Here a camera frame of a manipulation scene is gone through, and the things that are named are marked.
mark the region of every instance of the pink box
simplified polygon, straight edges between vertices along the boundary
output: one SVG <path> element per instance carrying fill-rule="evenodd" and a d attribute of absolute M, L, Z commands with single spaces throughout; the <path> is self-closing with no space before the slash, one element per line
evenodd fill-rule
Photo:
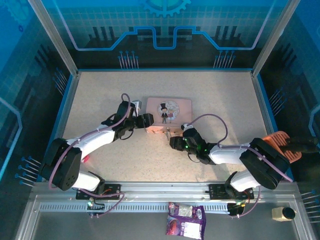
<path fill-rule="evenodd" d="M 183 98 L 149 97 L 146 112 L 154 119 L 153 125 L 146 129 L 148 133 L 180 135 L 181 125 L 192 121 L 192 102 Z"/>

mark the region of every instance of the snack bag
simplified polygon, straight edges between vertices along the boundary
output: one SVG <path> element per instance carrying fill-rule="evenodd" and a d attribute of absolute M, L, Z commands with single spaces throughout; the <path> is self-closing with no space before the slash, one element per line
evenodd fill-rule
<path fill-rule="evenodd" d="M 206 214 L 203 206 L 169 202 L 166 235 L 204 240 L 205 228 Z"/>

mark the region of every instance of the small jar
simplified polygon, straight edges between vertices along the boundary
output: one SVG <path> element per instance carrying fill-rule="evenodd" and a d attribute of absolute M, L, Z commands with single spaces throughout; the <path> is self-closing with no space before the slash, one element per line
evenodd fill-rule
<path fill-rule="evenodd" d="M 291 221 L 296 216 L 295 211 L 291 207 L 276 207 L 272 209 L 272 219 L 284 222 L 284 221 Z"/>

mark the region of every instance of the gray floor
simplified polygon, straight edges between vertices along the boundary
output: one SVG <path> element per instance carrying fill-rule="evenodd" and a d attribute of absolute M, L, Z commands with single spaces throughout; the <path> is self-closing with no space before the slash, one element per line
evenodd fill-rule
<path fill-rule="evenodd" d="M 295 240 L 293 221 L 271 218 L 274 204 L 258 204 L 241 219 L 207 214 L 205 240 Z M 183 240 L 167 236 L 166 213 L 110 213 L 90 219 L 86 213 L 44 213 L 38 218 L 33 240 Z"/>
<path fill-rule="evenodd" d="M 192 100 L 192 118 L 206 113 L 221 116 L 229 136 L 222 144 L 238 144 L 264 137 L 266 128 L 249 72 L 82 72 L 64 138 L 81 136 L 117 111 L 121 94 L 142 101 L 148 97 Z M 194 124 L 202 137 L 216 143 L 225 135 L 218 119 L 205 117 Z M 126 141 L 105 145 L 84 164 L 107 181 L 206 182 L 225 181 L 241 165 L 217 166 L 191 162 L 186 152 L 171 149 L 163 134 L 134 131 Z"/>

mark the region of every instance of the glass panel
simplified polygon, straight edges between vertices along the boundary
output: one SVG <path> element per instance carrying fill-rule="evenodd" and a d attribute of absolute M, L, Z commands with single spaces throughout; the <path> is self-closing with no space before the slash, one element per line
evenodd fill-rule
<path fill-rule="evenodd" d="M 260 73 L 277 127 L 289 136 L 320 138 L 319 66 L 320 1 L 301 0 Z M 319 158 L 303 153 L 291 165 L 295 180 L 306 184 L 302 192 L 319 189 Z"/>
<path fill-rule="evenodd" d="M 287 0 L 44 0 L 80 69 L 252 68 Z"/>
<path fill-rule="evenodd" d="M 0 233 L 10 240 L 28 200 L 26 184 L 37 178 L 37 167 L 26 168 L 21 158 L 43 158 L 70 74 L 28 1 L 0 1 L 0 19 L 0 216 L 8 216 Z"/>

